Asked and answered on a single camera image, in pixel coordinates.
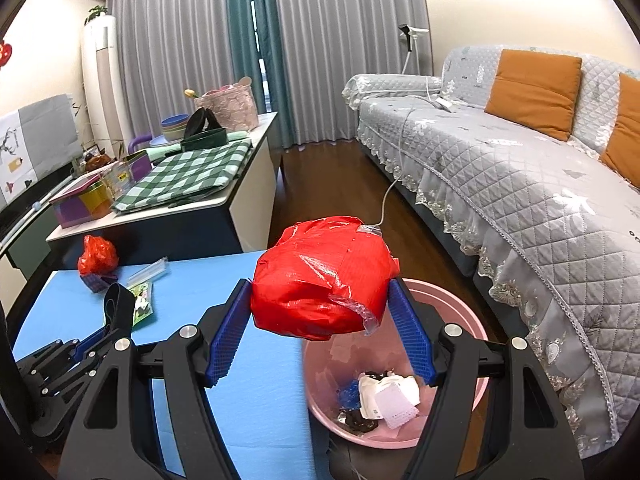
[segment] pink trash can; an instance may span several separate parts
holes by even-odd
[[[462,300],[431,283],[408,279],[404,282],[416,300],[432,304],[446,323],[457,323],[475,338],[487,339],[480,320]],[[436,388],[420,388],[417,406],[420,415],[395,430],[390,430],[381,420],[375,430],[356,436],[334,422],[340,410],[336,390],[356,379],[361,372],[393,370],[403,376],[414,374],[391,314],[385,312],[380,328],[370,336],[357,332],[335,335],[329,341],[305,341],[303,363],[306,402],[314,416],[329,430],[356,444],[379,449],[402,449],[418,444]],[[488,378],[478,379],[474,409],[488,382]]]

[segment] orange pillow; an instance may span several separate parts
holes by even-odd
[[[580,57],[505,49],[484,111],[566,142],[581,67]]]
[[[600,160],[640,187],[640,81],[620,74],[618,117]]]

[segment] gray sofa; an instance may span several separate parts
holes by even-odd
[[[343,97],[360,112],[360,142],[401,179],[505,332],[527,334],[586,458],[615,444],[640,402],[640,194],[597,160],[619,74],[640,72],[578,54],[561,142],[484,113],[503,48],[457,48],[442,78],[355,76]],[[431,104],[436,94],[453,113]]]

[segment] brown floor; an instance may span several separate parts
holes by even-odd
[[[308,144],[302,151],[294,148],[284,153],[282,165],[285,177],[278,180],[270,245],[284,228],[296,222],[330,215],[357,216],[370,223],[380,220],[380,205],[389,181],[356,141],[339,141],[335,146],[329,142]],[[393,256],[400,260],[402,276],[434,283],[457,295],[478,314],[490,338],[495,338],[499,329],[471,280],[458,272],[420,217],[395,190],[386,200],[382,232]],[[483,399],[472,415],[460,473],[476,465],[485,413]],[[362,447],[336,435],[332,439],[368,480],[399,479],[413,453],[413,449]],[[331,454],[330,464],[335,480],[357,480],[344,456]]]

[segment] white floor-standing air conditioner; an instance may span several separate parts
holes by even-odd
[[[82,77],[95,142],[109,156],[125,155],[133,139],[116,40],[116,18],[101,15],[84,26]]]

